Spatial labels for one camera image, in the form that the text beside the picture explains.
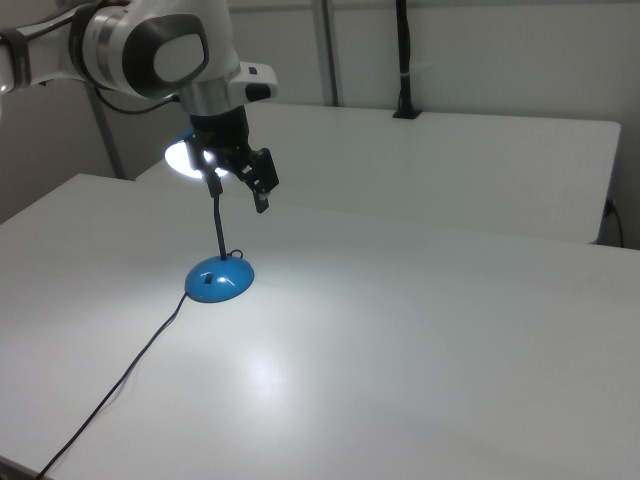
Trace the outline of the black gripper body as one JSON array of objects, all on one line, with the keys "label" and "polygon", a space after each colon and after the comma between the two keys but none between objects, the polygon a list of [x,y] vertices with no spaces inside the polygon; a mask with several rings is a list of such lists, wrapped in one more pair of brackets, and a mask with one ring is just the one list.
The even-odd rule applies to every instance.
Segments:
[{"label": "black gripper body", "polygon": [[251,148],[249,125],[244,107],[213,116],[190,116],[197,143],[214,156],[226,171],[238,173],[249,166]]}]

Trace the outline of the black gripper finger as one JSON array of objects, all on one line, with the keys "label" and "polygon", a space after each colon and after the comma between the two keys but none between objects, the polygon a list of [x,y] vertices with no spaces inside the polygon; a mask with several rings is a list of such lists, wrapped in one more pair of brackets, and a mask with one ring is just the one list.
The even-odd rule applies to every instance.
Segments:
[{"label": "black gripper finger", "polygon": [[207,184],[210,196],[217,199],[223,193],[223,187],[216,173],[215,164],[206,161],[204,151],[194,141],[187,142],[187,153],[190,166],[201,174],[202,180]]},{"label": "black gripper finger", "polygon": [[239,178],[252,191],[256,212],[264,213],[269,208],[270,193],[279,185],[270,150],[250,150]]}]

